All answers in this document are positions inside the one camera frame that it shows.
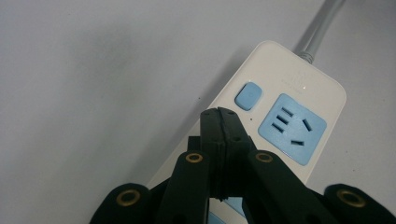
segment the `white background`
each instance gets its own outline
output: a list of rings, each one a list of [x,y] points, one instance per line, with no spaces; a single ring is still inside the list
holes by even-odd
[[[0,223],[88,223],[146,184],[263,40],[299,48],[323,1],[0,2]],[[308,187],[396,214],[396,2],[346,1],[314,65],[346,89]]]

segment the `blue switch button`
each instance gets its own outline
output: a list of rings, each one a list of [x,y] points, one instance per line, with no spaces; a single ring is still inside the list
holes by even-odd
[[[235,97],[235,103],[243,110],[249,111],[262,96],[262,88],[253,82],[249,82]]]

